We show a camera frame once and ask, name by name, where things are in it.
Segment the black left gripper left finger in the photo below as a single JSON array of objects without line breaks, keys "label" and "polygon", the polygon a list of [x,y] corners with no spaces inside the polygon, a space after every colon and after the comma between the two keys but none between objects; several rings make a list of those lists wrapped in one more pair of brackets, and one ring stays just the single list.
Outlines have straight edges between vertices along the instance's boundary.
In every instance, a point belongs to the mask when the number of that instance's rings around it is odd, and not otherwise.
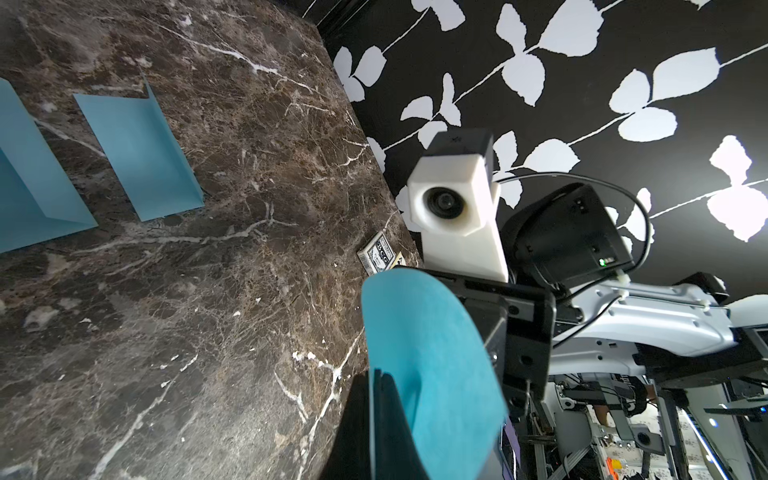
[{"label": "black left gripper left finger", "polygon": [[320,474],[322,480],[369,480],[369,372],[352,381],[333,447]]}]

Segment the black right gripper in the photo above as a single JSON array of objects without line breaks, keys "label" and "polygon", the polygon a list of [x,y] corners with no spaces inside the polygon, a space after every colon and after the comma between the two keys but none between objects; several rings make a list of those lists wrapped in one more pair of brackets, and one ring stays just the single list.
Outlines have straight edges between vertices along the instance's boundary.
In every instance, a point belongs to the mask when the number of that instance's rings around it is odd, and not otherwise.
[{"label": "black right gripper", "polygon": [[544,397],[556,316],[546,289],[430,270],[459,299],[491,358],[511,414]]}]

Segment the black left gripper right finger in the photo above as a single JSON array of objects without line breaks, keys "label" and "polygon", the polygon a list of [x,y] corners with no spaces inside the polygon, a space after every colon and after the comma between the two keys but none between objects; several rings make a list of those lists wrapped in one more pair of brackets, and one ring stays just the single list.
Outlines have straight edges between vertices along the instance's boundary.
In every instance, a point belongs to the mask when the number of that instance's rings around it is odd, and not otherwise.
[{"label": "black left gripper right finger", "polygon": [[393,377],[373,377],[373,478],[427,479]]}]

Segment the white square paper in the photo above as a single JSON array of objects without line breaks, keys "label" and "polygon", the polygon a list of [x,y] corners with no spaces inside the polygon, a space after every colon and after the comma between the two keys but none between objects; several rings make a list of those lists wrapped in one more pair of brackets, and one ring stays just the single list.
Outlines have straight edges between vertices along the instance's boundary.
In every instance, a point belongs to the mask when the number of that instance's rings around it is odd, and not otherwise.
[{"label": "white square paper", "polygon": [[507,415],[489,355],[457,296],[423,270],[368,278],[361,293],[369,365],[392,376],[431,479],[475,479]]}]

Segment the light blue square paper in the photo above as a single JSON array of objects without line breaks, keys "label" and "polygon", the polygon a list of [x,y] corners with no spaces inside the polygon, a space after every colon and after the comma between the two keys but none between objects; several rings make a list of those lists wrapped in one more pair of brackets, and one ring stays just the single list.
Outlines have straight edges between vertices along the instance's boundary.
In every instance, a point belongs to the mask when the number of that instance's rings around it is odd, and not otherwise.
[{"label": "light blue square paper", "polygon": [[135,212],[149,221],[204,206],[203,191],[157,102],[74,96]]}]

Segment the pale blue square paper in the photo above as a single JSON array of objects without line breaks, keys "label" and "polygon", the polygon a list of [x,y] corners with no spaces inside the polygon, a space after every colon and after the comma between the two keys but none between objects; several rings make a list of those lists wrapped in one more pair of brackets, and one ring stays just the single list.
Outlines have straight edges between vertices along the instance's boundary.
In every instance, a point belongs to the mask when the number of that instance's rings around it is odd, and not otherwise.
[{"label": "pale blue square paper", "polygon": [[1,251],[88,230],[97,222],[12,85],[1,81]]}]

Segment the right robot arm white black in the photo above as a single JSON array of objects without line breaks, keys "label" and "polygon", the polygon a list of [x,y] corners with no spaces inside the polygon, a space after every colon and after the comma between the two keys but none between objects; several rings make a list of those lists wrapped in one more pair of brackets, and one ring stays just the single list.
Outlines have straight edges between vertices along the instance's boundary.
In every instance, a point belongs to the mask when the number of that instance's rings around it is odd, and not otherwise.
[{"label": "right robot arm white black", "polygon": [[731,381],[767,365],[767,307],[726,305],[709,274],[673,286],[634,283],[640,265],[596,193],[573,175],[498,226],[501,182],[412,180],[412,220],[427,270],[468,308],[513,417],[542,412],[550,384],[571,380],[574,404],[602,405],[619,436],[689,477],[688,418],[727,479],[750,479],[756,454],[742,421],[765,400],[732,400]]}]

